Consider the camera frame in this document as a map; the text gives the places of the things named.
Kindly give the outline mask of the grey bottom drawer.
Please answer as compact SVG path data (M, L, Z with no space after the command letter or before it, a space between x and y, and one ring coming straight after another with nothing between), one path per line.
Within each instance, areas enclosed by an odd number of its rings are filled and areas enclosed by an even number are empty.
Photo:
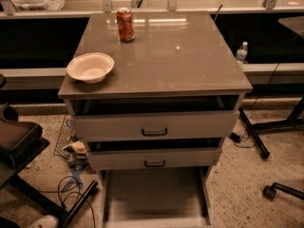
M108 171L100 228L213 228L203 169Z

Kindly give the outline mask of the grey drawer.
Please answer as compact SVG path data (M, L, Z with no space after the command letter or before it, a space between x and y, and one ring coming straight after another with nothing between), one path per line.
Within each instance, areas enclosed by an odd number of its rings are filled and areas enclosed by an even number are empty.
M143 169L215 165L221 148L98 151L87 154L94 170Z
M76 136L85 142L175 140L228 137L238 112L188 112L75 116Z
M203 169L108 171L100 228L213 228Z

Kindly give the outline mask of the grey drawer cabinet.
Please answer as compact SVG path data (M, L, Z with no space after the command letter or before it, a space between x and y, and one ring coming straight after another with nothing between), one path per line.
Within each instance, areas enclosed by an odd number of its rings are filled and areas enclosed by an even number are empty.
M136 12L135 39L119 39L116 17L91 15L76 56L101 52L113 69L96 84L66 75L59 96L71 116L238 112L252 87L205 11ZM224 139L85 142L98 151L216 148Z

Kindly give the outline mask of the grey top drawer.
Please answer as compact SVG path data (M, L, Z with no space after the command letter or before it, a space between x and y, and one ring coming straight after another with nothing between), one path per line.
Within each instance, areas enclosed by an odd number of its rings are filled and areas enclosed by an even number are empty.
M228 137L238 112L188 112L75 116L76 136L85 142L175 140Z

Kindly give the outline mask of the grey middle drawer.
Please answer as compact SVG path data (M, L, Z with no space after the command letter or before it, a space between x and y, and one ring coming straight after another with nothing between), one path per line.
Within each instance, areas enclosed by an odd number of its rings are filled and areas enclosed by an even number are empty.
M98 151L87 154L94 170L143 169L215 165L221 148Z

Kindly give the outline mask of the white paper bowl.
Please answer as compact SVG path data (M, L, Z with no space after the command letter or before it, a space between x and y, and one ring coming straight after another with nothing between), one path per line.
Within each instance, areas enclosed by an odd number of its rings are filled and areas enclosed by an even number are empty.
M113 69L114 60L107 54L92 52L75 57L66 67L67 75L87 84L102 81Z

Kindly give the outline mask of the crumpled snack wrapper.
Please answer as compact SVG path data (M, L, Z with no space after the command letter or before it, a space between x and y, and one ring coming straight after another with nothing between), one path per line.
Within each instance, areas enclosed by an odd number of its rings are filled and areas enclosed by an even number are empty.
M64 157L71 166L83 165L87 162L86 147L82 142L72 142L62 148Z

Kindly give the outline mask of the orange soda can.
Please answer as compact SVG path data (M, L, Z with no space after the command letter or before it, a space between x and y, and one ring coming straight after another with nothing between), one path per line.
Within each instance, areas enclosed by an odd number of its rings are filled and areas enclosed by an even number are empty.
M118 8L116 21L120 39L123 42L131 42L135 39L133 28L133 14L130 8Z

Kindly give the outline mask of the clear plastic water bottle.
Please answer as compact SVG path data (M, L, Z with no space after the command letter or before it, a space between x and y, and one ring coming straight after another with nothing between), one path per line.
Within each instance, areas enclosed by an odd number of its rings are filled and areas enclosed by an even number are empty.
M240 63L243 63L246 59L247 54L248 54L248 43L243 42L236 52L236 59Z

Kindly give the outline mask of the black table leg base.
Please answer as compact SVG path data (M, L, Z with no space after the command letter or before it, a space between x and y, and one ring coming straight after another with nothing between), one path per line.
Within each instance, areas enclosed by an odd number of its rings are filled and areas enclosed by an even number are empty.
M249 134L253 137L256 142L257 148L260 151L260 157L266 160L270 156L270 152L264 145L263 141L259 137L259 133L274 132L274 131L292 131L300 128L304 128L304 119L300 115L304 112L304 97L294 107L291 114L287 119L277 122L267 123L254 123L251 124L250 120L246 116L243 108L239 109L240 118L245 123Z

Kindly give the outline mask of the black chair caster leg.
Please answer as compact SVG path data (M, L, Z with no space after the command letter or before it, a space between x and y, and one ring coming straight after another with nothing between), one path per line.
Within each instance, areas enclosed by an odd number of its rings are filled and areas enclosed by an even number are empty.
M262 194L264 198L272 200L276 196L276 191L281 191L285 194L304 200L303 192L277 182L274 182L271 185L266 185L262 191Z

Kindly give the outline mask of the black stand foot left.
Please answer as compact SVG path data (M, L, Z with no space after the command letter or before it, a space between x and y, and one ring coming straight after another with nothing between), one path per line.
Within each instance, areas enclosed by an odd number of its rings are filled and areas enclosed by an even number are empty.
M80 191L77 191L77 199L69 210L64 207L64 201L61 199L62 191L59 189L56 190L56 193L60 198L60 206L45 197L40 191L36 190L18 175L14 175L9 181L9 184L56 217L59 220L58 228L67 228L89 197L96 191L98 182L93 180L83 194Z

